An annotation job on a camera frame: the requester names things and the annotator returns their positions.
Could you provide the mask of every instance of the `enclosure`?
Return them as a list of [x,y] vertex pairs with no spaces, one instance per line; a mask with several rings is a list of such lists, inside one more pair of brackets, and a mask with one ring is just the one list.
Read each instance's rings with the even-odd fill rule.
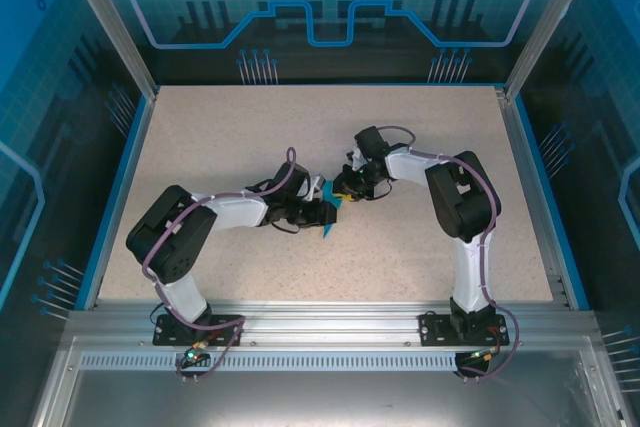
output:
[[[636,424],[640,0],[0,10],[2,425]],[[183,386],[184,347],[153,345],[158,297],[129,232],[168,186],[237,192],[289,146],[334,179],[371,125],[482,161],[513,361],[476,385],[452,372],[477,347],[421,345],[456,257],[424,186],[399,181],[343,202],[328,235],[214,232],[194,277],[246,323]]]

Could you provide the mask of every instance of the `speckled work surface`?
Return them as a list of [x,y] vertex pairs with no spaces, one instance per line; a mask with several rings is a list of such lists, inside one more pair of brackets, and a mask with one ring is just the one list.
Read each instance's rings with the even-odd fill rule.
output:
[[[125,239],[167,186],[237,191],[273,176],[290,145],[299,164],[333,178],[353,136],[386,124],[414,130],[418,150],[476,152],[503,205],[491,244],[495,297],[551,300],[493,87],[435,86],[163,87],[99,297],[156,298]],[[453,266],[429,194],[396,182],[383,200],[343,204],[325,240],[321,229],[211,235],[193,272],[210,299],[419,301],[449,298]]]

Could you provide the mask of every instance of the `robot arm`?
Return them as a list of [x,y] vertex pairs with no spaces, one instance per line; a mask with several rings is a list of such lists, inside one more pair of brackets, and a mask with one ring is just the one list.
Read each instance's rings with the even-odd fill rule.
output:
[[[290,164],[285,163],[273,179],[247,187],[238,194],[214,196],[191,212],[161,245],[149,268],[157,278],[156,287],[183,319],[209,325],[211,312],[191,269],[211,232],[273,225],[281,220],[298,228],[336,221],[336,207],[319,198],[324,178],[310,176],[299,165],[295,165],[292,175],[279,190],[264,197],[243,195],[260,193],[264,184],[265,191],[270,190],[285,178],[289,169]],[[167,226],[181,212],[206,197],[211,196],[190,193],[177,185],[167,188],[127,237],[127,248],[138,262],[143,263]]]
[[[451,298],[451,325],[463,341],[474,332],[484,332],[485,320],[495,317],[495,309],[482,293],[480,280],[480,238],[491,220],[491,205],[477,180],[460,166],[437,157],[420,155],[405,144],[389,146],[376,127],[355,136],[356,146],[347,154],[333,183],[333,193],[345,200],[373,200],[375,186],[383,180],[409,180],[425,186],[431,193],[436,217],[442,229],[455,242],[456,280]],[[492,190],[500,213],[500,201],[473,152],[457,159],[471,166]],[[485,239],[488,256],[491,234]]]

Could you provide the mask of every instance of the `mounting plate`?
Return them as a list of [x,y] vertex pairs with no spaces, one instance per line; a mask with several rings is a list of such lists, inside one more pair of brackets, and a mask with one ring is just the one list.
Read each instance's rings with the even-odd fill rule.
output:
[[[210,317],[210,325],[224,324],[232,320],[239,319],[240,315],[212,315]],[[228,327],[220,331],[220,333],[211,341],[209,341],[210,347],[223,346],[226,347],[233,335],[236,327]],[[234,346],[240,345],[240,338],[242,333],[238,335],[234,340]],[[169,314],[162,314],[158,316],[156,320],[156,327],[153,332],[153,345],[156,346],[171,346],[171,347],[189,347],[197,342],[197,339],[191,329],[183,326],[180,322],[176,321]]]
[[[458,333],[451,325],[449,314],[426,313],[418,316],[418,329],[420,332],[420,343],[423,347],[456,347],[461,345],[473,345],[478,347],[493,347],[496,339],[486,329],[469,342],[462,342]],[[509,332],[504,316],[495,315],[487,322],[486,327],[504,328],[500,334],[500,346],[509,345]]]

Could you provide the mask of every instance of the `black bracket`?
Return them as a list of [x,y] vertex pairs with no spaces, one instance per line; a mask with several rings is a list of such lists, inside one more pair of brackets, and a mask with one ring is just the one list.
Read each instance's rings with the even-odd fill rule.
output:
[[[483,327],[497,327],[500,332],[500,345],[509,345],[509,332],[504,316],[494,315]],[[418,330],[422,347],[459,347],[473,345],[477,347],[493,347],[496,338],[486,328],[479,330],[466,341],[461,341],[456,329],[451,325],[451,314],[427,312],[418,316]]]
[[[211,315],[208,319],[208,325],[224,324],[241,317],[242,316],[240,315]],[[209,340],[209,346],[226,347],[229,344],[229,340],[231,340],[231,336],[233,335],[236,327],[237,326],[231,326],[226,329],[222,329],[218,335]],[[204,331],[194,331],[193,329],[184,326],[170,314],[162,314],[159,315],[156,320],[156,327],[153,332],[153,345],[188,347],[202,340],[202,332]],[[241,336],[242,333],[236,337],[236,340],[234,340],[231,345],[240,345]]]

